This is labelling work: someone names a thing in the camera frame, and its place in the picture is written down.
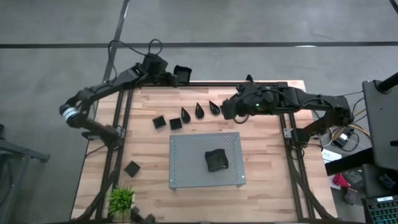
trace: black cone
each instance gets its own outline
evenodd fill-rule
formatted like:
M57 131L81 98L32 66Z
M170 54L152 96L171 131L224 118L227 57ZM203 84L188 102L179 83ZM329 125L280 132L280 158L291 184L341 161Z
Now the black cone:
M211 102L210 100L209 100L209 104L210 104L211 113L216 116L219 115L221 112L220 108L215 103Z
M191 116L188 114L188 111L186 111L184 108L181 107L181 120L185 124L188 124L191 121Z
M195 116L198 119L202 119L205 116L205 112L203 111L199 103L197 103L197 108L195 109Z

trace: gray perforated platform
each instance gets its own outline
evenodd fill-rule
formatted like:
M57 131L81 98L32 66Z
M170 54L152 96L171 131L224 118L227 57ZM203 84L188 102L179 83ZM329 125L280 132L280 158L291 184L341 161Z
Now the gray perforated platform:
M205 152L225 149L229 168L208 172ZM246 184L239 133L170 136L171 189Z

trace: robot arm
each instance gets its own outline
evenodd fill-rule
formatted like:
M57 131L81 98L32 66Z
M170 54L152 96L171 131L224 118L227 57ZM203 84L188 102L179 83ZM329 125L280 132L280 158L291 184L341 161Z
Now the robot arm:
M104 126L88 117L91 105L120 90L140 88L144 84L177 87L188 84L192 70L176 66L173 74L166 72L167 62L155 54L147 54L142 64L121 72L116 78L96 86L84 88L60 107L60 114L70 127L85 128L98 135L110 149L119 147L119 133L110 125Z
M237 94L224 100L224 119L234 119L236 115L277 115L300 110L326 111L324 117L291 133L297 147L305 147L311 136L323 134L332 126L347 126L354 121L344 96L314 95L294 87L278 88L255 84L251 77L247 80L250 82L236 87Z

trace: concrete floor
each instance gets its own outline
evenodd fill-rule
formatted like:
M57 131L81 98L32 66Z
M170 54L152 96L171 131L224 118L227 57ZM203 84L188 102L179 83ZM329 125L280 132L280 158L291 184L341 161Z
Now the concrete floor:
M2 0L0 44L109 42L123 0ZM398 40L398 15L388 0L131 1L121 40L148 42L283 42ZM361 90L398 70L398 47L164 49L169 62L193 68L192 80L304 80L307 91ZM68 220L87 142L67 127L58 107L102 81L106 49L0 49L0 123L6 138L51 153L32 161L13 223ZM142 57L118 50L116 66ZM353 104L360 96L349 96ZM359 122L368 128L366 120ZM362 136L361 144L370 146ZM339 217L363 221L360 206L335 197Z

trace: red object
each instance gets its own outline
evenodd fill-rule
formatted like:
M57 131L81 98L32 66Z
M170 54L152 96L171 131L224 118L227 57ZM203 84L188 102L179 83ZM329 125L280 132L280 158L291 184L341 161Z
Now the red object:
M350 185L348 184L347 180L344 179L344 177L341 174L336 174L333 177L333 183L336 184L337 186L342 186L342 187L347 187L349 188Z

